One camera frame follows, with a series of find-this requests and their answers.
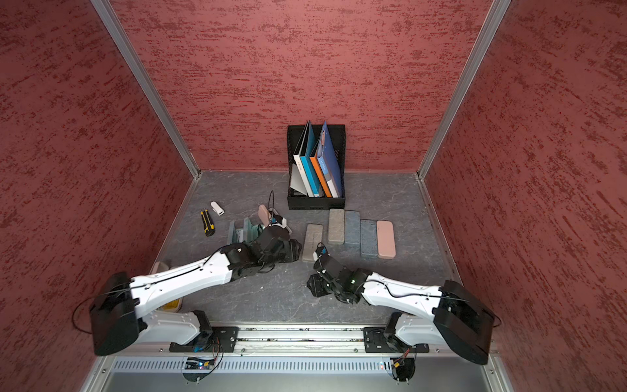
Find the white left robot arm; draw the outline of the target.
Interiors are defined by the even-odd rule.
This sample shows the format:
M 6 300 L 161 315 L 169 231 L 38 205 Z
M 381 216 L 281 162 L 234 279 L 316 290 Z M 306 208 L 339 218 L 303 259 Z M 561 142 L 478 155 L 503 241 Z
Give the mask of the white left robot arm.
M 212 255 L 162 273 L 129 277 L 112 274 L 89 307 L 94 352 L 117 354 L 144 342 L 187 346 L 212 331 L 206 315 L 168 316 L 160 307 L 209 287 L 271 271 L 298 261 L 302 245 L 287 229 L 271 225 L 250 243 L 231 243 Z

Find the pink case yellow glasses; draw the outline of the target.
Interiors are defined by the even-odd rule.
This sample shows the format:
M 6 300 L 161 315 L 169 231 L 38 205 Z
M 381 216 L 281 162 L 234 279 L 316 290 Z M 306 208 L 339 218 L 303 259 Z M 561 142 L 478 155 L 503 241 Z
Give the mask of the pink case yellow glasses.
M 150 274 L 163 273 L 163 272 L 169 271 L 169 269 L 171 269 L 171 266 L 168 262 L 156 261 L 150 270 Z M 183 306 L 183 299 L 178 298 L 176 300 L 168 302 L 167 304 L 159 307 L 158 310 L 164 311 L 164 312 L 177 313 L 181 310 L 182 306 Z

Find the pink case dark sunglasses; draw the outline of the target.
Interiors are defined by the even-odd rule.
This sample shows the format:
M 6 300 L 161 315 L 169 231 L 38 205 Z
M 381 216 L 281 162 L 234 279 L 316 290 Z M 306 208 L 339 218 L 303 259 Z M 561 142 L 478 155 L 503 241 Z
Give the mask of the pink case dark sunglasses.
M 258 217 L 261 220 L 261 223 L 266 227 L 269 226 L 269 213 L 270 212 L 275 212 L 277 214 L 279 214 L 275 208 L 271 207 L 268 208 L 266 207 L 266 205 L 261 204 L 258 208 Z M 290 227 L 287 225 L 287 227 L 285 228 L 285 230 L 287 230 L 287 232 L 291 235 L 292 234 L 292 230 L 290 229 Z

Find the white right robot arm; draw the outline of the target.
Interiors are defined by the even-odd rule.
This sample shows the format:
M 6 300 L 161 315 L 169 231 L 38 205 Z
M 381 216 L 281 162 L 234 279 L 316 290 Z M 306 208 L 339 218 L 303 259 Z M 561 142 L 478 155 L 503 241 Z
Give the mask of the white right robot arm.
M 349 269 L 326 248 L 313 253 L 315 273 L 307 287 L 315 297 L 333 295 L 339 302 L 395 310 L 386 340 L 405 351 L 421 344 L 447 345 L 473 364 L 486 365 L 498 317 L 464 286 L 446 280 L 442 286 L 421 286 L 387 278 L 366 269 Z

